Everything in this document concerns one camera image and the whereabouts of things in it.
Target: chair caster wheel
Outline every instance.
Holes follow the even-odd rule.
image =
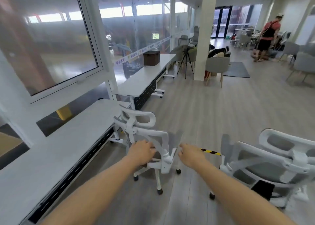
[[[215,200],[215,195],[214,194],[210,193],[209,197],[210,197],[211,200]]]

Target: wooden floor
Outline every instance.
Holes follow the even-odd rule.
[[[229,42],[217,40],[213,44],[218,48]],[[220,88],[218,75],[205,86],[202,81],[193,81],[188,67],[186,80],[185,69],[175,79],[161,79],[158,87],[165,90],[163,99],[150,97],[143,108],[155,113],[156,128],[182,129],[182,142],[215,151],[220,151],[223,133],[233,141],[255,144],[265,128],[315,140],[315,77],[308,76],[308,84],[300,84],[304,76],[294,74],[287,83],[288,63],[253,63],[248,50],[231,48],[231,53],[231,61],[243,62],[251,77],[225,76]],[[106,145],[66,194],[123,156],[119,145]],[[208,154],[207,158],[219,165],[219,156]],[[209,189],[200,177],[179,165],[181,175],[173,169],[161,176],[163,195],[157,195],[153,170],[139,176],[137,182],[130,177],[97,224],[233,224],[219,202],[209,199]],[[300,225],[313,224],[315,218],[315,186],[309,185],[308,191],[310,202],[296,202],[296,211],[288,212]]]

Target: human hand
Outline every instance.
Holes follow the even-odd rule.
[[[203,151],[198,147],[189,144],[180,144],[179,146],[181,151],[178,156],[184,165],[195,169],[198,163],[206,160]]]
[[[153,158],[155,152],[156,149],[152,142],[142,140],[132,144],[127,157],[135,166],[140,166],[148,163]]]

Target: black shorts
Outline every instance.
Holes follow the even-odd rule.
[[[267,51],[267,50],[269,49],[270,45],[271,45],[271,40],[261,39],[261,40],[259,41],[259,44],[258,44],[258,46],[257,46],[257,49],[258,49],[259,51]]]

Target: brown box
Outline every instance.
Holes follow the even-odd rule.
[[[144,66],[155,66],[160,63],[160,51],[150,50],[143,54]]]

